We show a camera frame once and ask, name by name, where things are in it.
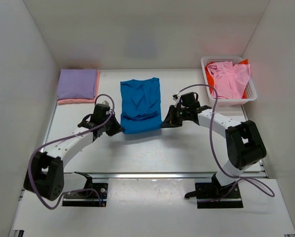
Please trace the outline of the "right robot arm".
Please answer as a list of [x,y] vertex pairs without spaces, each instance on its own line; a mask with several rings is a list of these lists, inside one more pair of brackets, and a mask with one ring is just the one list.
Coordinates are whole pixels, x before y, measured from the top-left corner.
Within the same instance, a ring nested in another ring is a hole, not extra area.
[[209,129],[210,145],[213,132],[226,140],[228,161],[213,176],[211,193],[221,198],[228,193],[228,186],[239,179],[242,173],[266,156],[266,148],[256,124],[240,122],[216,113],[212,107],[201,106],[194,92],[173,96],[176,103],[169,107],[161,128],[181,127],[184,121],[192,121]]

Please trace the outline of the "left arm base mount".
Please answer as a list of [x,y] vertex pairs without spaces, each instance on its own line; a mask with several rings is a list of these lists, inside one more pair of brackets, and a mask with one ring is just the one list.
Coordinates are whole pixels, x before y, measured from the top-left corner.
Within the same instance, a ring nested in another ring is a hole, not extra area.
[[82,172],[64,175],[64,207],[106,207],[109,180]]

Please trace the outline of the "blue polo t-shirt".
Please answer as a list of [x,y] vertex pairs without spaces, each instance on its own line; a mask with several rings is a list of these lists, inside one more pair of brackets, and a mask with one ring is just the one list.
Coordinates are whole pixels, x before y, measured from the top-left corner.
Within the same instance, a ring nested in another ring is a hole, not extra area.
[[158,78],[122,81],[120,92],[122,98],[120,118],[124,134],[160,129],[161,93]]

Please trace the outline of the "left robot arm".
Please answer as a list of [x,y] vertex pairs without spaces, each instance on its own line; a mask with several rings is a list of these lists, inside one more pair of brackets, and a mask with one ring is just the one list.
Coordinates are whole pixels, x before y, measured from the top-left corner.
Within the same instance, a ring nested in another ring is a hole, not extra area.
[[24,189],[34,192],[29,179],[31,174],[38,193],[50,201],[73,190],[87,197],[93,190],[91,176],[79,171],[65,175],[65,166],[102,134],[114,136],[123,131],[110,106],[96,104],[93,113],[86,115],[77,125],[71,139],[55,142],[47,151],[34,155],[31,172],[26,173]]

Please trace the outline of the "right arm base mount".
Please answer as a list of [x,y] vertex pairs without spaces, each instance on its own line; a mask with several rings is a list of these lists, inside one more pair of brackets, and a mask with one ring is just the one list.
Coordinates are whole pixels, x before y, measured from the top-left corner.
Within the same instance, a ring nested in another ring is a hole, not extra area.
[[195,190],[184,195],[184,199],[196,198],[198,209],[243,208],[239,185],[234,182],[226,187],[214,182],[195,182]]

